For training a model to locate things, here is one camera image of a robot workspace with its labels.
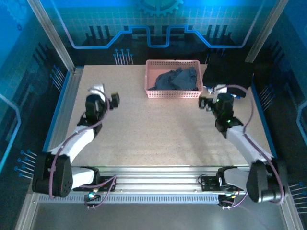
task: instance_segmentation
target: vented metal strip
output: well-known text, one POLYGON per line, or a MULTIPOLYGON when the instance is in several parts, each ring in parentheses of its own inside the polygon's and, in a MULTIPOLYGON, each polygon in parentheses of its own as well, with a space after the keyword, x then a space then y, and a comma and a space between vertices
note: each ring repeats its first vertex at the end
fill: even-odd
MULTIPOLYGON (((66 198, 50 199, 48 195, 41 195, 40 203, 84 203, 87 194, 73 194, 66 198)), ((101 198, 91 203, 99 203, 101 198)), ((110 194, 106 204, 217 204, 218 195, 211 194, 110 194)))

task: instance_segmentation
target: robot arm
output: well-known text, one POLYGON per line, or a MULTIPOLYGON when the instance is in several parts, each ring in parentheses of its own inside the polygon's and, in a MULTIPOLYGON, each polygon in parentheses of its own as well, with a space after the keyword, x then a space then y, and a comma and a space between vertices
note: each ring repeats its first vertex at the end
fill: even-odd
POLYGON ((249 172, 239 170, 237 167, 224 167, 217 173, 219 185, 234 185, 237 188, 248 192, 249 197, 255 203, 281 199, 281 192, 275 175, 267 160, 270 160, 282 181, 286 194, 287 170, 283 161, 275 159, 266 152, 250 135, 244 135, 242 122, 234 117, 233 96, 225 92, 218 92, 213 98, 199 98, 199 108, 212 111, 216 120, 215 127, 222 135, 229 140, 240 151, 248 162, 249 172))
MULTIPOLYGON (((104 86, 98 85, 91 88, 91 94, 87 96, 85 102, 86 112, 82 115, 74 133, 88 128, 103 119, 107 112, 106 99, 99 91, 104 92, 104 86)), ((119 105, 118 94, 112 95, 112 101, 109 100, 110 109, 117 108, 119 105)), ((98 135, 102 124, 94 128, 89 128, 78 135, 75 135, 63 147, 63 143, 52 149, 50 152, 42 152, 36 158, 35 171, 32 182, 34 192, 48 194, 50 168, 55 155, 60 148, 60 153, 56 161, 54 171, 52 194, 54 196, 66 197, 71 189, 81 185, 95 185, 99 182, 99 170, 93 167, 71 167, 71 163, 81 150, 98 135)))

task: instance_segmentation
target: dark blue cloth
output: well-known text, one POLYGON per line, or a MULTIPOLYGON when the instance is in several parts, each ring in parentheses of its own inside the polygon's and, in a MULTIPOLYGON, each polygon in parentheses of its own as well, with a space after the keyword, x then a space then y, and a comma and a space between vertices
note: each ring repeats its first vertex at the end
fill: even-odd
POLYGON ((196 86, 196 70, 194 67, 182 70, 171 70, 161 74, 150 90, 198 90, 196 86))

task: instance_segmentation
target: black fabric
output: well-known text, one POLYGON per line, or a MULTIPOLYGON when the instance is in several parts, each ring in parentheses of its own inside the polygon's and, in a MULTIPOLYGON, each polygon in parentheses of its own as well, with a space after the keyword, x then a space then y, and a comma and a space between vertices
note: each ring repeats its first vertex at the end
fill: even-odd
MULTIPOLYGON (((208 88, 218 84, 236 84, 247 89, 251 86, 253 72, 254 64, 252 63, 211 54, 202 82, 208 88)), ((237 96, 245 97, 245 93, 239 89, 228 89, 227 91, 237 96)))

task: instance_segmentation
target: blue edge trim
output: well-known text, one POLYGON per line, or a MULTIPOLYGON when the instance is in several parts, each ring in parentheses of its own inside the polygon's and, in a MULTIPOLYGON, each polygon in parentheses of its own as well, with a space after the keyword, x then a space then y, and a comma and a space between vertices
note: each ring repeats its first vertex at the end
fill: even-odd
POLYGON ((252 82, 251 90, 252 90, 253 96, 255 98, 255 103, 256 103, 256 106, 258 108, 259 116, 260 116, 260 119, 261 119, 261 122, 262 122, 262 126, 263 126, 263 129, 264 129, 265 136, 268 140, 268 144, 269 144, 271 153, 275 158, 277 158, 276 149, 275 149, 274 144, 273 144, 273 140, 272 140, 269 128, 268 128, 267 121, 265 120, 265 117, 264 117, 264 113, 263 113, 263 110, 262 110, 262 107, 261 107, 261 104, 260 104, 260 100, 259 100, 254 82, 252 82))
POLYGON ((58 100, 56 109, 54 111, 54 114, 53 114, 53 117, 52 117, 52 120, 51 120, 49 131, 48 131, 48 134, 47 134, 47 137, 46 137, 46 141, 45 141, 45 144, 44 144, 44 147, 43 147, 43 152, 47 152, 48 151, 51 135, 53 133, 53 129, 54 129, 54 126, 56 124, 56 120, 57 120, 58 115, 59 115, 59 108, 61 107, 61 104, 62 104, 62 101, 63 101, 63 97, 64 97, 64 93, 66 91, 66 87, 67 87, 69 78, 70 78, 70 73, 69 73, 69 71, 67 71, 67 74, 66 74, 66 77, 65 77, 65 81, 63 83, 63 87, 62 87, 61 93, 59 95, 59 100, 58 100))
MULTIPOLYGON (((67 75, 66 75, 63 87, 62 87, 62 91, 59 95, 57 107, 54 111, 54 114, 53 114, 53 117, 52 117, 52 120, 51 120, 51 124, 50 124, 50 128, 49 128, 49 131, 48 131, 48 134, 47 134, 47 137, 46 137, 46 141, 45 141, 45 144, 44 144, 44 147, 43 147, 44 152, 48 151, 48 146, 49 146, 49 143, 50 143, 51 135, 52 135, 52 132, 53 132, 53 129, 54 129, 54 126, 55 126, 55 122, 56 122, 58 114, 59 114, 59 108, 60 108, 62 101, 63 101, 63 97, 64 97, 64 93, 66 91, 66 87, 67 87, 69 77, 70 77, 70 73, 67 72, 67 75)), ((259 112, 259 116, 260 116, 262 125, 263 125, 265 136, 268 140, 268 144, 269 144, 271 153, 275 158, 277 158, 276 149, 275 149, 274 144, 273 144, 273 140, 272 140, 269 128, 268 128, 268 124, 267 124, 265 117, 264 117, 264 113, 263 113, 263 110, 262 110, 262 107, 261 107, 261 104, 260 104, 260 100, 259 100, 254 82, 252 82, 251 90, 252 90, 253 96, 255 98, 255 103, 256 103, 256 106, 257 106, 257 109, 258 109, 258 112, 259 112)))

